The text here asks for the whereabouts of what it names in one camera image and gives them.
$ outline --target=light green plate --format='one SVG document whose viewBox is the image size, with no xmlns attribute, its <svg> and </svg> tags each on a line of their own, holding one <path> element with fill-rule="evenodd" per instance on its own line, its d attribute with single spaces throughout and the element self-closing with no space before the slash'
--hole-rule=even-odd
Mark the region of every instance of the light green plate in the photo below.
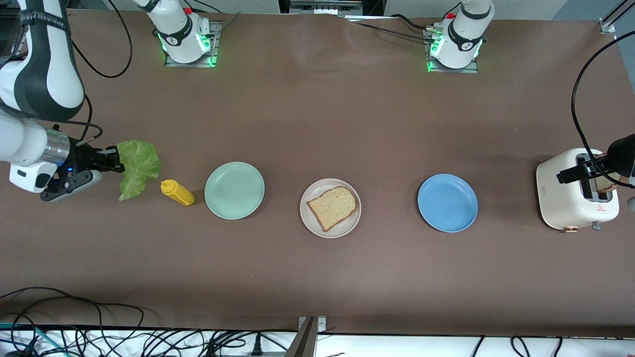
<svg viewBox="0 0 635 357">
<path fill-rule="evenodd" d="M 248 163 L 227 163 L 214 170 L 205 184 L 207 207 L 220 218 L 241 219 L 252 214 L 265 196 L 265 180 Z"/>
</svg>

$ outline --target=plate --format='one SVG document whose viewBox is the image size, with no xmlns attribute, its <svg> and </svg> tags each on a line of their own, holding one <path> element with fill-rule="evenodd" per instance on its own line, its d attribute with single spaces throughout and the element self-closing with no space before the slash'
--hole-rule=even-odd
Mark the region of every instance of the plate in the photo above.
<svg viewBox="0 0 635 357">
<path fill-rule="evenodd" d="M 447 173 L 432 176 L 421 185 L 417 204 L 430 226 L 448 233 L 468 228 L 478 212 L 472 187 L 462 178 Z"/>
<path fill-rule="evenodd" d="M 205 183 L 207 207 L 220 218 L 241 219 L 252 214 L 265 196 L 265 181 L 248 163 L 226 163 Z"/>
<path fill-rule="evenodd" d="M 353 196 L 355 196 L 355 199 L 357 200 L 358 209 L 353 212 L 353 214 L 350 215 L 349 218 L 336 224 L 335 227 L 331 228 L 330 231 L 324 232 L 322 226 L 319 224 L 318 219 L 313 214 L 313 211 L 311 211 L 311 208 L 309 207 L 307 202 L 314 198 L 318 198 L 320 197 L 320 195 L 322 195 L 322 193 L 339 186 L 346 187 L 348 190 L 350 190 L 351 193 L 353 193 Z M 355 191 L 355 189 L 351 185 L 342 180 L 338 180 L 337 178 L 324 178 L 323 180 L 313 183 L 309 186 L 309 188 L 306 189 L 306 191 L 304 191 L 302 199 L 300 199 L 300 217 L 302 218 L 302 222 L 311 231 L 311 233 L 322 238 L 339 238 L 345 236 L 346 234 L 351 232 L 353 228 L 355 228 L 355 226 L 359 222 L 360 216 L 361 200 L 359 199 L 357 191 Z"/>
</svg>

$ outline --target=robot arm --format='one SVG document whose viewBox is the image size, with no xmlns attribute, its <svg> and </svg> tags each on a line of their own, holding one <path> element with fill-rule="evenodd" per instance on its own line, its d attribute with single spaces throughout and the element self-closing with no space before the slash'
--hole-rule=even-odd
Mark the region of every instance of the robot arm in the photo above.
<svg viewBox="0 0 635 357">
<path fill-rule="evenodd" d="M 18 0 L 29 52 L 0 69 L 0 109 L 19 118 L 65 122 L 84 102 L 61 0 Z"/>
<path fill-rule="evenodd" d="M 625 177 L 629 184 L 635 185 L 635 134 L 614 141 L 608 147 L 605 156 L 596 158 L 596 163 L 605 173 L 617 172 Z M 602 176 L 598 166 L 592 161 L 584 161 L 577 166 L 560 171 L 556 177 L 561 184 L 594 179 Z"/>
<path fill-rule="evenodd" d="M 145 11 L 159 31 L 163 49 L 179 63 L 188 64 L 210 51 L 209 41 L 201 37 L 210 34 L 210 21 L 181 8 L 178 0 L 133 0 Z"/>
<path fill-rule="evenodd" d="M 18 3 L 29 52 L 0 68 L 0 161 L 11 163 L 12 183 L 51 201 L 97 183 L 99 171 L 121 172 L 123 166 L 116 148 L 78 146 L 78 140 L 34 121 L 70 120 L 84 102 L 84 87 L 63 1 Z"/>
<path fill-rule="evenodd" d="M 430 55 L 448 68 L 467 67 L 478 56 L 494 12 L 492 0 L 463 0 L 455 18 L 434 24 L 435 43 Z"/>
</svg>

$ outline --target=toast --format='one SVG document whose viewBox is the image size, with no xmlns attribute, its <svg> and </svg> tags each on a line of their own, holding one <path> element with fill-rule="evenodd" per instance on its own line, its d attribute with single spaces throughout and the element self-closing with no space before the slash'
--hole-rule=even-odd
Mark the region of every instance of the toast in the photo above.
<svg viewBox="0 0 635 357">
<path fill-rule="evenodd" d="M 334 187 L 307 202 L 324 232 L 349 218 L 357 211 L 357 200 L 346 187 Z"/>
<path fill-rule="evenodd" d="M 620 180 L 620 174 L 617 172 L 611 172 L 608 175 L 615 180 L 618 180 L 618 181 Z M 596 182 L 596 190 L 598 191 L 598 193 L 608 193 L 617 188 L 616 184 L 614 184 L 613 182 L 610 182 L 604 176 L 596 177 L 595 182 Z"/>
</svg>

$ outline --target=brown table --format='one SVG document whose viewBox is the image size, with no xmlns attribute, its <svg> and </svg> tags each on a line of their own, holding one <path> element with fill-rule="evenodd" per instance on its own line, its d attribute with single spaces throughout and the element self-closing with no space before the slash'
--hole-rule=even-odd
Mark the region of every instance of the brown table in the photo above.
<svg viewBox="0 0 635 357">
<path fill-rule="evenodd" d="M 549 229 L 535 195 L 536 166 L 580 146 L 571 88 L 612 38 L 593 22 L 494 21 L 480 73 L 457 75 L 426 72 L 415 40 L 329 15 L 239 15 L 217 68 L 166 68 L 147 16 L 124 15 L 135 47 L 123 77 L 98 77 L 78 60 L 105 129 L 94 144 L 154 143 L 159 179 L 191 188 L 197 203 L 165 198 L 159 180 L 119 202 L 121 176 L 108 173 L 46 204 L 5 177 L 3 292 L 47 285 L 137 304 L 155 311 L 149 326 L 296 328 L 297 316 L 320 314 L 336 332 L 632 335 L 633 192 L 620 190 L 622 213 L 601 232 L 577 234 Z M 125 64 L 114 13 L 73 11 L 70 21 L 98 68 Z M 374 24 L 416 34 L 400 20 Z M 593 147 L 633 132 L 633 98 L 612 48 L 578 93 Z M 209 174 L 229 161 L 253 164 L 265 180 L 247 219 L 222 220 L 204 202 Z M 468 230 L 437 232 L 419 215 L 417 189 L 436 173 L 476 191 Z M 298 212 L 304 189 L 327 177 L 352 184 L 363 204 L 340 239 L 314 236 Z M 97 322 L 74 308 L 44 307 L 36 321 Z M 113 313 L 105 323 L 134 324 Z"/>
</svg>

